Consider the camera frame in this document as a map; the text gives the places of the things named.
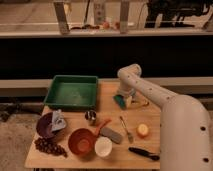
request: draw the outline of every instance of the green plastic tray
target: green plastic tray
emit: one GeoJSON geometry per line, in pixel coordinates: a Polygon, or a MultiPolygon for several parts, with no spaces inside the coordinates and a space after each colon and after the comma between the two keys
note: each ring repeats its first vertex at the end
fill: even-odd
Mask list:
{"type": "Polygon", "coordinates": [[[53,109],[94,109],[97,87],[96,76],[56,75],[44,104],[53,109]]]}

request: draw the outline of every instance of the small cup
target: small cup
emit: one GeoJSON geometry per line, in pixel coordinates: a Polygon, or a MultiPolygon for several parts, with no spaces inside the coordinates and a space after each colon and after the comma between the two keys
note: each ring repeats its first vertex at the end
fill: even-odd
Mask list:
{"type": "Polygon", "coordinates": [[[96,123],[96,113],[94,110],[89,110],[85,113],[85,119],[89,122],[89,125],[94,126],[96,123]]]}
{"type": "Polygon", "coordinates": [[[106,158],[112,151],[112,141],[107,137],[100,137],[95,143],[95,153],[102,158],[106,158]]]}

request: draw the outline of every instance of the small bowl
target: small bowl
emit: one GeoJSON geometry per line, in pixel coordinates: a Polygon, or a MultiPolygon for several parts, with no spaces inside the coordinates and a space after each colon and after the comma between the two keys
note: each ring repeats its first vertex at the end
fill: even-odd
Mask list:
{"type": "Polygon", "coordinates": [[[90,153],[96,141],[95,135],[85,128],[74,131],[68,140],[70,151],[77,156],[85,156],[90,153]]]}
{"type": "Polygon", "coordinates": [[[100,137],[95,143],[95,153],[99,157],[107,157],[112,151],[112,141],[107,137],[100,137]]]}
{"type": "Polygon", "coordinates": [[[43,138],[53,138],[58,131],[52,132],[53,113],[43,115],[36,124],[37,133],[43,138]]]}

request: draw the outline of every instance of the white bowl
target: white bowl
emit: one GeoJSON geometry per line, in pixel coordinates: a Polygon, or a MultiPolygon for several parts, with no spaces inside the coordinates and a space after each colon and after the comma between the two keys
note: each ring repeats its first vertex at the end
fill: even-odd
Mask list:
{"type": "Polygon", "coordinates": [[[107,157],[112,151],[112,141],[107,137],[99,137],[95,143],[95,152],[99,157],[107,157]]]}

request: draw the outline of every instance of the black cable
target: black cable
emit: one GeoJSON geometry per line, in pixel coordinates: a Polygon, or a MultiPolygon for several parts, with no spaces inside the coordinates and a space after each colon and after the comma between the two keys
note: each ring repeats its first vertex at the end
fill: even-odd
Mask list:
{"type": "Polygon", "coordinates": [[[88,12],[89,12],[89,5],[90,5],[90,0],[87,1],[87,7],[85,11],[85,16],[84,16],[84,25],[87,23],[87,17],[88,17],[88,12]]]}

